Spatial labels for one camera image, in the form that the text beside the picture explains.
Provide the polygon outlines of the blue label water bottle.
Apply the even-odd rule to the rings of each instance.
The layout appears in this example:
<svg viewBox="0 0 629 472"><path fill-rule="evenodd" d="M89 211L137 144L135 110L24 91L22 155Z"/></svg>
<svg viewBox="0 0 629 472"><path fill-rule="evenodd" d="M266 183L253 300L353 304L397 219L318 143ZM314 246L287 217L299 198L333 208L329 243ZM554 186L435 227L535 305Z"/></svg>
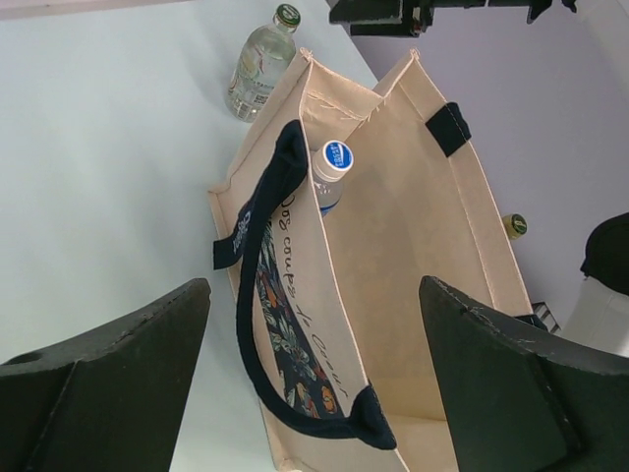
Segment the blue label water bottle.
<svg viewBox="0 0 629 472"><path fill-rule="evenodd" d="M343 142L328 141L312 156L312 172L317 205L326 216L339 203L344 176L354 165L354 154Z"/></svg>

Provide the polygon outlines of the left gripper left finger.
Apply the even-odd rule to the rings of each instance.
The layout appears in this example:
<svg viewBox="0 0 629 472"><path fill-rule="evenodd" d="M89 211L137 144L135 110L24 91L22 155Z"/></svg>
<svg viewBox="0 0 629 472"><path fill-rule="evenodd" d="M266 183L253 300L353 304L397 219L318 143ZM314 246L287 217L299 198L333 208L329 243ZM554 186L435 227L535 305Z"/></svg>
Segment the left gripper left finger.
<svg viewBox="0 0 629 472"><path fill-rule="evenodd" d="M1 366L4 471L167 471L210 308L195 278Z"/></svg>

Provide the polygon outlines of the beige canvas tote bag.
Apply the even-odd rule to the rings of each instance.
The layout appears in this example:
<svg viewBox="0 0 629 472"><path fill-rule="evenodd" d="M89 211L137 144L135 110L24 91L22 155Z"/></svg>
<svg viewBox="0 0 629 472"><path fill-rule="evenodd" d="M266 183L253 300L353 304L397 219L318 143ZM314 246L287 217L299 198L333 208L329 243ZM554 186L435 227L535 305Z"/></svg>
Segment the beige canvas tote bag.
<svg viewBox="0 0 629 472"><path fill-rule="evenodd" d="M354 165L322 216L312 156ZM462 471L429 350L426 276L530 308L458 106L409 52L364 88L300 51L210 193L214 265L279 471Z"/></svg>

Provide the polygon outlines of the clear glass bottle green cap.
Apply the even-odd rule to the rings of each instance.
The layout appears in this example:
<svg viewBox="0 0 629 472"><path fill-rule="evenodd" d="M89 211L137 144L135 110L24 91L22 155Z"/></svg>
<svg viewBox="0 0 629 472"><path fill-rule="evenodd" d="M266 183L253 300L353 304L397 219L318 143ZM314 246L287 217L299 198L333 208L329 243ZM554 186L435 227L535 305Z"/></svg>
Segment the clear glass bottle green cap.
<svg viewBox="0 0 629 472"><path fill-rule="evenodd" d="M239 120L252 123L268 101L296 54L294 32L300 23L299 10L282 3L270 24L249 35L226 95L228 108Z"/></svg>

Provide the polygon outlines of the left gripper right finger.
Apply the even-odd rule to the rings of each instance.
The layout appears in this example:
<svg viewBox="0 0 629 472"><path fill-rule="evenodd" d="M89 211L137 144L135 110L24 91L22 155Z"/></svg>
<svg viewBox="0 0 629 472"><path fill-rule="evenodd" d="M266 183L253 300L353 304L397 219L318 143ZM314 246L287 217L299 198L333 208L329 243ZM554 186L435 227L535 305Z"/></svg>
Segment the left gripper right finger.
<svg viewBox="0 0 629 472"><path fill-rule="evenodd" d="M625 471L628 360L565 340L434 276L419 299L462 471Z"/></svg>

